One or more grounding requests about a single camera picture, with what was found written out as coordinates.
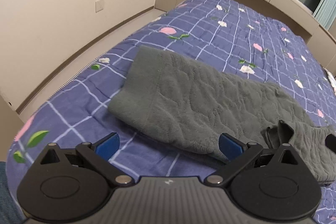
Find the beige window cabinet shelf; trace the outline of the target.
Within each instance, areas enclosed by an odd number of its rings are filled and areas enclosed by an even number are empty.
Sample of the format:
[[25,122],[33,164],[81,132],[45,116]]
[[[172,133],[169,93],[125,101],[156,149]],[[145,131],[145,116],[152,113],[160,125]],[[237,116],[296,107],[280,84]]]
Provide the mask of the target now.
[[317,61],[335,75],[335,37],[298,0],[234,0],[285,23],[303,38]]

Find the right teal curtain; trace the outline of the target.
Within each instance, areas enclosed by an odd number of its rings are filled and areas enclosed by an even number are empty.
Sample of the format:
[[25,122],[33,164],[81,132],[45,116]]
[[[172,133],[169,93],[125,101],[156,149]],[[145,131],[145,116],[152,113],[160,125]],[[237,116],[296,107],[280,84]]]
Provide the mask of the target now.
[[329,29],[335,20],[336,0],[320,0],[313,16],[325,29]]

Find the white wall socket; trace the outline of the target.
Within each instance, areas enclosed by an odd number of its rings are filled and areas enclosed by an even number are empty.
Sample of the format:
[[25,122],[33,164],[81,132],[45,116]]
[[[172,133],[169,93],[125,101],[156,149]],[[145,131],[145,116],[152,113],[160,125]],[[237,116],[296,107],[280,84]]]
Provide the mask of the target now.
[[95,12],[100,12],[104,9],[105,7],[105,1],[104,0],[97,0],[95,1]]

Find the blue plaid floral bedspread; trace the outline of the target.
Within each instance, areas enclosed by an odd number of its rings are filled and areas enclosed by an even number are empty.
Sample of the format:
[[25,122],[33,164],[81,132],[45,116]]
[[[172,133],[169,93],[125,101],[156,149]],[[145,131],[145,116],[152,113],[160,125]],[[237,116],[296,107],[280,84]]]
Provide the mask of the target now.
[[[7,158],[9,191],[25,223],[335,223],[335,181],[321,184],[312,218],[270,222],[231,202],[204,180],[226,165],[151,139],[113,116],[111,99],[123,87],[141,46],[174,52],[222,73],[274,83],[292,96],[314,125],[335,135],[335,94],[303,39],[284,23],[234,0],[186,0],[102,54],[60,88],[27,121]],[[73,222],[42,222],[22,211],[17,188],[49,143],[75,148],[117,133],[109,163],[135,180],[117,188],[96,213]]]

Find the grey quilted fleece pants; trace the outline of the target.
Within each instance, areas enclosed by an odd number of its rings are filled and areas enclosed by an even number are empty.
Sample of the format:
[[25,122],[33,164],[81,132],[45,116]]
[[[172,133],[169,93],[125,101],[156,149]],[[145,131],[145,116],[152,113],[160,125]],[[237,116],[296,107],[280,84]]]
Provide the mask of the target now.
[[174,52],[141,46],[108,109],[151,139],[228,161],[219,137],[228,133],[265,148],[291,144],[321,184],[335,181],[331,126],[314,125],[299,103],[274,83],[260,83]]

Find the light patterned pillow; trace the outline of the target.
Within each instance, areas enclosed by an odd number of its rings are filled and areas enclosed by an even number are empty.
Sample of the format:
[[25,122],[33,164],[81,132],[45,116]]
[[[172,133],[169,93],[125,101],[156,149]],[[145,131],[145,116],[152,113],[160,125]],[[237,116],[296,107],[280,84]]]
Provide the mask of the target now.
[[326,68],[324,69],[327,75],[327,79],[329,80],[329,83],[331,84],[331,87],[333,88],[334,94],[336,95],[336,80],[334,76],[329,72]]

